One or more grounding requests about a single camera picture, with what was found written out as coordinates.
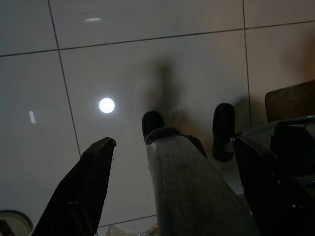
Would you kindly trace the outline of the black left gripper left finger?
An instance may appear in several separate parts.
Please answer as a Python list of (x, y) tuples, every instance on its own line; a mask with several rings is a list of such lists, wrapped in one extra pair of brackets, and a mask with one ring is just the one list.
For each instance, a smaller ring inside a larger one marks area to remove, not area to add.
[(95, 236), (107, 194), (114, 139), (86, 149), (60, 181), (32, 236)]

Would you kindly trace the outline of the grey robot left leg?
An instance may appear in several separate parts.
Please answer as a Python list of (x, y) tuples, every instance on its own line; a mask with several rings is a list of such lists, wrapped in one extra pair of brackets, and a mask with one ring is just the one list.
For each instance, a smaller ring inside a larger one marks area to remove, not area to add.
[(206, 156), (156, 111), (142, 118), (158, 236), (260, 236), (254, 218)]

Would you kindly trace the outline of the white round container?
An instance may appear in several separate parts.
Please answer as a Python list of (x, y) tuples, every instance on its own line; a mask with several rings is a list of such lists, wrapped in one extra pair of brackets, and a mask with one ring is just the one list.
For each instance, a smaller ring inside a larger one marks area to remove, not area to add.
[(33, 223), (28, 216), (16, 210), (0, 210), (0, 236), (30, 236)]

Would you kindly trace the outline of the dark glass side table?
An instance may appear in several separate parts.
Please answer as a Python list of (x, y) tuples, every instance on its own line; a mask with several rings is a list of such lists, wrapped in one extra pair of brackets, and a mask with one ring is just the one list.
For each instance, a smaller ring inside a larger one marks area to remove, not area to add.
[(315, 178), (315, 115), (274, 121), (242, 136), (271, 151), (294, 177)]

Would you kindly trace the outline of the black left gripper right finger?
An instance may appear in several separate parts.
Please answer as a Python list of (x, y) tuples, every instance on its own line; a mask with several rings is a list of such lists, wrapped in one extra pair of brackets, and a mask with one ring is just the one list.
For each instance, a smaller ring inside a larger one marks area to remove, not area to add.
[(244, 194), (262, 236), (315, 236), (315, 201), (269, 149), (233, 140)]

